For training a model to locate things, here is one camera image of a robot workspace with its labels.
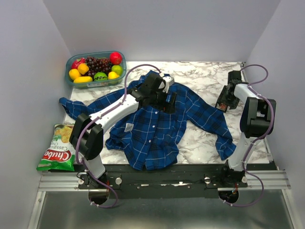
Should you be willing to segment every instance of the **gray wall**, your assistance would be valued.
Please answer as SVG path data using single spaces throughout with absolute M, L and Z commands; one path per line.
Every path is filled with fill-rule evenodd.
M 268 137 L 276 163 L 286 169 L 305 225 L 305 1 L 282 0 L 247 63 L 260 63 L 270 77 L 254 88 L 277 101 L 274 131 Z M 264 77 L 246 71 L 251 82 Z
M 280 0 L 44 0 L 71 54 L 244 61 Z
M 40 0 L 0 7 L 0 227 L 27 228 L 40 174 L 36 166 L 63 120 L 69 96 L 63 72 L 70 56 Z

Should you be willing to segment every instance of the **shirt sleeve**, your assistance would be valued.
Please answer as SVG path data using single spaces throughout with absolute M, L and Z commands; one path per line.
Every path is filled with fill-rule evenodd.
M 187 120 L 204 131 L 217 134 L 215 146 L 220 158 L 225 160 L 232 155 L 236 146 L 232 143 L 223 112 L 207 104 L 189 88 L 186 92 L 185 107 Z
M 142 78 L 139 80 L 132 81 L 127 87 L 127 89 L 135 87 L 136 85 L 141 83 L 141 80 Z M 67 115 L 69 115 L 73 119 L 76 119 L 82 113 L 86 115 L 91 115 L 95 112 L 98 112 L 106 108 L 110 104 L 113 104 L 115 101 L 120 99 L 123 96 L 123 94 L 124 94 L 124 88 L 98 98 L 89 106 L 86 106 L 84 103 L 80 101 L 71 101 L 64 97 L 59 99 L 59 103 L 63 106 Z

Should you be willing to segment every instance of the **metal base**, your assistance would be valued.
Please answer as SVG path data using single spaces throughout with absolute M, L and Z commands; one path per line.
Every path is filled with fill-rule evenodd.
M 214 185 L 209 190 L 210 184 L 204 181 L 205 175 L 221 171 L 222 164 L 216 165 L 173 165 L 171 167 L 154 171 L 137 171 L 129 165 L 105 165 L 107 178 L 110 185 L 118 192 L 119 198 L 186 198 L 206 197 L 217 198 L 218 191 L 233 190 L 232 187 Z M 250 172 L 259 176 L 265 189 L 290 189 L 290 184 L 285 171 L 276 170 L 274 163 L 248 164 Z M 83 171 L 76 166 L 76 171 Z M 75 172 L 47 172 L 43 173 L 39 191 L 84 191 L 106 192 L 105 188 L 92 187 L 79 188 L 79 179 Z M 239 190 L 261 189 L 260 182 L 248 174 L 247 185 L 240 184 Z

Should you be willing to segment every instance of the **yellow fruit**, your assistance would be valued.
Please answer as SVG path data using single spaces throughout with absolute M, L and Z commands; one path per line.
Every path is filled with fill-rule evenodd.
M 108 73 L 108 80 L 113 80 L 113 79 L 116 79 L 116 78 L 119 78 L 120 76 L 115 73 L 115 72 L 109 72 Z
M 91 76 L 81 76 L 73 81 L 73 83 L 87 83 L 87 82 L 92 82 Z
M 85 63 L 81 63 L 78 65 L 77 70 L 84 75 L 87 71 L 89 71 L 89 67 Z
M 80 77 L 81 74 L 77 69 L 71 69 L 69 71 L 69 76 L 72 80 L 75 80 L 76 78 Z

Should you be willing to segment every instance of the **grape bunch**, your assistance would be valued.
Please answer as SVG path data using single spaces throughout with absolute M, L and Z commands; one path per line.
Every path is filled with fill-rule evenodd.
M 96 73 L 105 73 L 108 75 L 111 72 L 111 67 L 113 64 L 108 58 L 94 58 L 88 56 L 86 59 L 87 66 L 89 67 L 88 76 L 94 78 Z

